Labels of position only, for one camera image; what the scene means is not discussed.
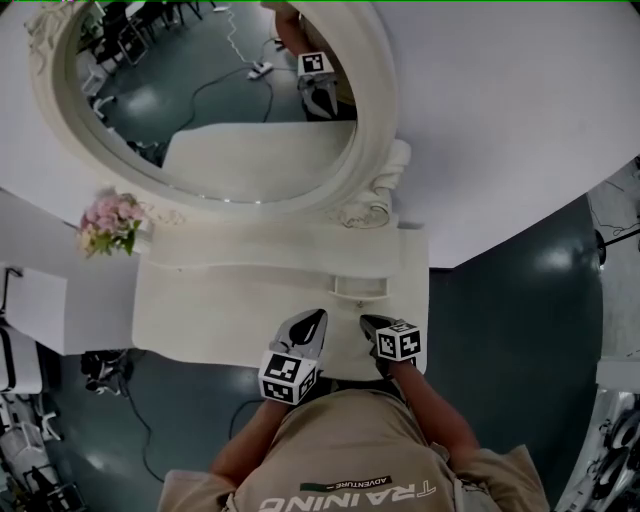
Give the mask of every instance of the person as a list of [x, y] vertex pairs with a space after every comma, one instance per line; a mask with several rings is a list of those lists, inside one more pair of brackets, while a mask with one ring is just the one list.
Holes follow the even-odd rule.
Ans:
[[[336, 54], [322, 37], [322, 34], [307, 20], [301, 16], [298, 10], [288, 2], [261, 2], [263, 7], [275, 11], [276, 32], [282, 40], [282, 44], [295, 57], [301, 53], [324, 52], [331, 62], [336, 73], [336, 99], [338, 101], [338, 114], [336, 120], [355, 120], [357, 117], [356, 103], [351, 91], [351, 85], [347, 74], [336, 57]], [[326, 95], [314, 94], [314, 101], [325, 111], [331, 112], [331, 107]], [[325, 118], [315, 116], [303, 104], [307, 120], [326, 121]]]
[[169, 472], [159, 511], [549, 510], [524, 446], [481, 449], [410, 362], [388, 374], [292, 410], [265, 401], [209, 473]]

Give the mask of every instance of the white vanity table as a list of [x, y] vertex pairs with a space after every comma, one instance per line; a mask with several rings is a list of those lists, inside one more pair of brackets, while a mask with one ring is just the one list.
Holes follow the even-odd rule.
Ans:
[[428, 314], [425, 233], [399, 229], [392, 211], [411, 157], [395, 139], [393, 61], [371, 5], [293, 5], [339, 57], [357, 122], [180, 131], [156, 167], [107, 132], [69, 72], [86, 7], [74, 2], [44, 6], [27, 26], [34, 91], [61, 142], [144, 206], [136, 346], [257, 367], [285, 318], [324, 308], [325, 373], [376, 379], [359, 316], [402, 317], [426, 336]]

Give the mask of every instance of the mirror frame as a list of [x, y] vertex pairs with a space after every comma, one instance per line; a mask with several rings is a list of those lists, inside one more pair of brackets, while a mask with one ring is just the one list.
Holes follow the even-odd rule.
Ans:
[[358, 109], [356, 129], [335, 164], [336, 173], [298, 197], [264, 204], [226, 203], [172, 187], [141, 170], [150, 166], [157, 172], [157, 167], [106, 131], [81, 93], [75, 75], [75, 47], [69, 42], [79, 37], [83, 13], [90, 3], [46, 3], [26, 24], [36, 100], [60, 141], [97, 171], [105, 186], [132, 193], [145, 203], [147, 213], [155, 212], [151, 218], [158, 222], [282, 220], [283, 216], [292, 218], [288, 214], [293, 213], [299, 220], [305, 218], [300, 214], [314, 216], [339, 209], [362, 191], [375, 189], [374, 180], [389, 164], [397, 128], [397, 84], [391, 49], [370, 3], [291, 3], [335, 51], [349, 77]]

